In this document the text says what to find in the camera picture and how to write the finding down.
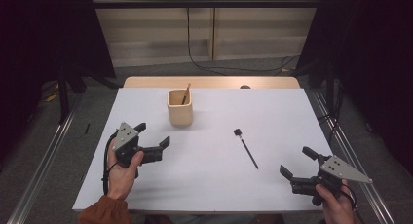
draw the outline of white tabletop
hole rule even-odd
[[[169,122],[170,89],[120,89],[79,192],[75,210],[102,195],[103,152],[121,122],[145,122],[139,145],[157,146],[170,135],[163,160],[139,168],[128,196],[131,211],[157,213],[234,213],[320,210],[311,197],[295,195],[279,173],[284,165],[294,176],[317,174],[316,162],[303,146],[330,155],[310,102],[301,89],[192,89],[194,122]],[[243,139],[259,169],[233,130]]]

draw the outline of metal bar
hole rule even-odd
[[[105,1],[91,3],[65,3],[74,7],[94,7],[95,9],[134,8],[317,8],[319,0],[146,0],[146,1]]]
[[[42,188],[42,184],[46,178],[46,175],[48,174],[58,148],[70,127],[74,113],[79,106],[82,96],[82,93],[78,94],[75,103],[73,104],[73,109],[67,116],[66,120],[62,124],[58,125],[55,136],[49,144],[45,156],[37,167],[36,172],[31,178],[23,195],[20,197],[18,204],[16,205],[12,215],[7,222],[8,224],[22,224],[25,222],[25,219],[27,218],[27,215],[34,204],[34,201],[39,194],[40,189]]]
[[[319,105],[319,109],[321,110],[323,115],[328,114],[328,110],[325,106],[326,101],[323,97],[323,95],[320,92],[315,91],[314,96],[317,100],[317,103]],[[343,151],[348,163],[352,165],[353,167],[357,168],[359,171],[363,172],[366,174],[363,166],[361,165],[361,162],[359,161],[355,151],[353,150],[352,145],[350,144],[349,140],[345,136],[343,130],[341,129],[340,125],[337,123],[336,126],[334,120],[328,119],[327,120],[328,125],[330,128],[333,130],[335,129],[335,138]],[[373,208],[373,211],[376,213],[376,216],[380,223],[382,224],[388,224],[388,223],[393,223],[394,220],[392,216],[390,215],[389,211],[386,208],[386,205],[384,204],[381,196],[379,195],[378,191],[374,187],[373,184],[365,184],[365,183],[360,183],[359,184],[361,187],[361,190],[364,192],[364,195],[366,196],[367,200],[370,203],[370,206]]]

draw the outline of gray carpet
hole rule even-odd
[[[287,68],[295,64],[292,61]],[[234,69],[213,69],[226,75],[271,76],[278,73],[262,71],[280,66],[281,59],[249,59],[215,62],[200,62],[205,66],[238,67],[261,71],[240,71]],[[117,68],[118,78],[112,81],[123,84],[130,76],[204,76],[219,75],[199,69],[192,63],[165,64],[144,67]],[[110,90],[98,82],[85,78],[88,85],[82,95],[70,94],[70,101],[81,98],[80,106],[73,122],[63,139],[52,166],[37,198],[28,213],[25,223],[76,223],[77,213],[71,208],[83,183],[95,147],[100,140],[108,114],[116,97],[116,90]],[[301,87],[306,89],[317,116],[321,116],[313,90],[308,89],[307,77],[299,77]],[[16,150],[10,155],[0,174],[0,223],[6,223],[12,214],[22,192],[28,185],[35,169],[42,160],[51,142],[59,119],[58,99],[53,102],[41,101],[31,122],[25,129]],[[340,126],[357,152],[358,158],[374,185],[385,201],[395,223],[411,223],[413,220],[413,179],[403,167],[389,154],[380,136],[365,127],[365,120],[351,99],[344,95]],[[326,137],[330,128],[321,123]],[[342,157],[335,140],[332,150]],[[363,196],[358,184],[351,184],[357,194],[358,206],[365,223],[377,223],[375,213],[368,200]],[[284,216],[285,223],[317,223],[320,213],[289,213]]]

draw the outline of cup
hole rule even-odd
[[[168,93],[168,112],[170,123],[175,126],[192,124],[192,95],[191,91],[185,96],[186,90],[172,90]]]

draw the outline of brown sleeve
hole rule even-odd
[[[102,196],[99,201],[79,214],[79,224],[131,223],[128,203]]]

